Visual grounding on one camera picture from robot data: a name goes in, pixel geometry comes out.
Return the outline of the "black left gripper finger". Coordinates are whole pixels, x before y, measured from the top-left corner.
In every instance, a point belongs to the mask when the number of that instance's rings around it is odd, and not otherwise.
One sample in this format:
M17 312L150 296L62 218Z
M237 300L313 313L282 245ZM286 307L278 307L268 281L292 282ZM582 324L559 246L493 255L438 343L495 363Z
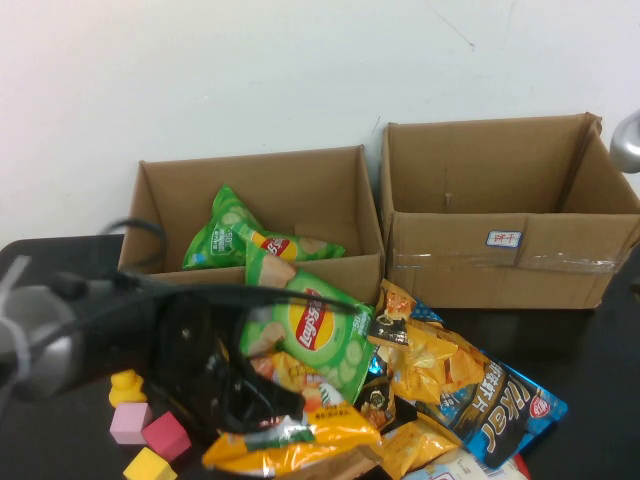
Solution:
M293 420L302 420L304 417L305 400L300 393L288 390L255 371L241 377L238 394L240 397L266 398L280 405L283 413L280 417L289 416Z
M234 434L255 433L268 429L282 416L280 405L266 398L224 397L218 405L218 427Z

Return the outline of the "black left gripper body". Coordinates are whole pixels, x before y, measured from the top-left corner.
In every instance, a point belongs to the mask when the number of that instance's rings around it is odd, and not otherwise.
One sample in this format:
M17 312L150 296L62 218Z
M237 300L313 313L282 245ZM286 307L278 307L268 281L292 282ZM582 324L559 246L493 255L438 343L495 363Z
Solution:
M240 397L250 365L239 334L250 310L244 292L156 292L147 384L192 433L219 433L218 405Z

